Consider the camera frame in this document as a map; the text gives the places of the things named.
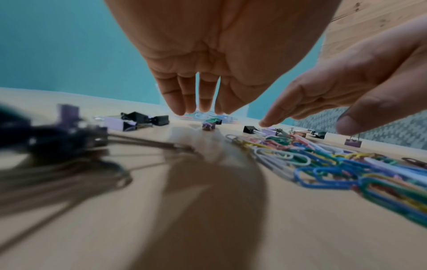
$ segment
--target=wooden table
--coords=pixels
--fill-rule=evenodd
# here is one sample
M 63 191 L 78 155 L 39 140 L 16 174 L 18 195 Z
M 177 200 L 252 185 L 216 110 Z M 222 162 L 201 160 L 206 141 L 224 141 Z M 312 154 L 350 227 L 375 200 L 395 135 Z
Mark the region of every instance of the wooden table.
M 0 89 L 0 96 L 12 105 L 24 97 L 26 110 L 47 120 L 56 117 L 56 103 L 78 105 L 85 117 L 164 110 L 44 91 Z M 200 123 L 172 120 L 129 133 L 191 144 L 204 159 L 111 146 L 108 159 L 131 170 L 133 183 L 0 218 L 0 269 L 426 269 L 425 228 L 354 192 L 304 189 L 279 178 L 224 139 L 241 130 L 221 125 L 207 132 Z M 367 145 L 375 151 L 375 143 Z M 427 157 L 377 145 L 393 155 Z M 24 158 L 3 154 L 0 164 Z

